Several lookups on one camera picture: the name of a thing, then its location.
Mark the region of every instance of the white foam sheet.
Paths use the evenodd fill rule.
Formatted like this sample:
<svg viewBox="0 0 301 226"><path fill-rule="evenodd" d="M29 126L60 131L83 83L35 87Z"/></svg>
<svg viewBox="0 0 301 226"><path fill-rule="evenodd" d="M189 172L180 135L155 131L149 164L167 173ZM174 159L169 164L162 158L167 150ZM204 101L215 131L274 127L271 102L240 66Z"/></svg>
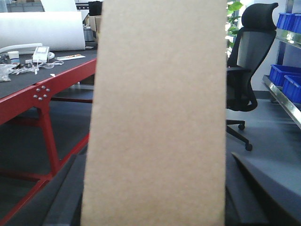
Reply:
<svg viewBox="0 0 301 226"><path fill-rule="evenodd" d="M74 0L41 0L45 12L77 11Z"/></svg>
<svg viewBox="0 0 301 226"><path fill-rule="evenodd" d="M85 49L81 12L0 13L0 48L41 42L50 51Z"/></svg>

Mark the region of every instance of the chair base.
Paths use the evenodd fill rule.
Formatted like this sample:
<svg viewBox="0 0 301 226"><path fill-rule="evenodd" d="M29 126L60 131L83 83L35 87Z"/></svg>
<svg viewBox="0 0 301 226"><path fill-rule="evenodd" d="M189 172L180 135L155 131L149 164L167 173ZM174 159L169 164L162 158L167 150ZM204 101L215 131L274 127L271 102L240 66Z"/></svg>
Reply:
<svg viewBox="0 0 301 226"><path fill-rule="evenodd" d="M237 133L234 129L230 128L228 125L238 125L238 128L240 130L243 130L245 128L245 121L242 120L226 120L227 125L227 133L231 134L232 136L236 137L237 139L243 141L246 145L246 150L251 151L253 146L250 144L249 140L242 136L241 134Z"/></svg>

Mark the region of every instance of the chair caster wheel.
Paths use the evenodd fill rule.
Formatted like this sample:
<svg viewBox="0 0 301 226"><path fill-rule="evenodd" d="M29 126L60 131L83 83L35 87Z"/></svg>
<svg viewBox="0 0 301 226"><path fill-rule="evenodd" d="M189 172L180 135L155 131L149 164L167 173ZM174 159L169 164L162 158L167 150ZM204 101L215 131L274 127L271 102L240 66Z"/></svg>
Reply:
<svg viewBox="0 0 301 226"><path fill-rule="evenodd" d="M245 125L244 124L239 124L238 128L239 128L239 130L244 130L245 129Z"/></svg>
<svg viewBox="0 0 301 226"><path fill-rule="evenodd" d="M252 144L246 144L246 150L247 151L252 151L252 149L253 149L253 146L252 146Z"/></svg>

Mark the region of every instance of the paper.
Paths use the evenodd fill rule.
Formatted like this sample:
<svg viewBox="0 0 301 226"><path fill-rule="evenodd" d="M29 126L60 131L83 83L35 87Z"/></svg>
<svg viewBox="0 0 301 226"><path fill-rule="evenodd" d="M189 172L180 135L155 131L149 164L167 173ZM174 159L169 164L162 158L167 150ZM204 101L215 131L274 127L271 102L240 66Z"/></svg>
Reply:
<svg viewBox="0 0 301 226"><path fill-rule="evenodd" d="M225 1L102 16L81 225L223 226Z"/></svg>
<svg viewBox="0 0 301 226"><path fill-rule="evenodd" d="M85 49L80 12L0 13L0 48L40 42L50 51Z"/></svg>
<svg viewBox="0 0 301 226"><path fill-rule="evenodd" d="M74 0L41 0L45 12L77 11Z"/></svg>
<svg viewBox="0 0 301 226"><path fill-rule="evenodd" d="M56 57L57 60L60 61L65 61L65 60L74 60L74 59L80 59L80 58L85 58L85 56L81 54L76 54L76 55L71 55L71 56L61 56L61 57Z"/></svg>

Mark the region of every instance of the white container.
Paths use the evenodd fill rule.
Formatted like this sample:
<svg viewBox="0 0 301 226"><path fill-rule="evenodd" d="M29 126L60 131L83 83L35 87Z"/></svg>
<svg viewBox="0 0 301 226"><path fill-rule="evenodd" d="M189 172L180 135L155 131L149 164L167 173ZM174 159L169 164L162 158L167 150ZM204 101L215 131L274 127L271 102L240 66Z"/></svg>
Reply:
<svg viewBox="0 0 301 226"><path fill-rule="evenodd" d="M19 51L10 51L8 52L8 56L11 64L18 65L20 63Z"/></svg>

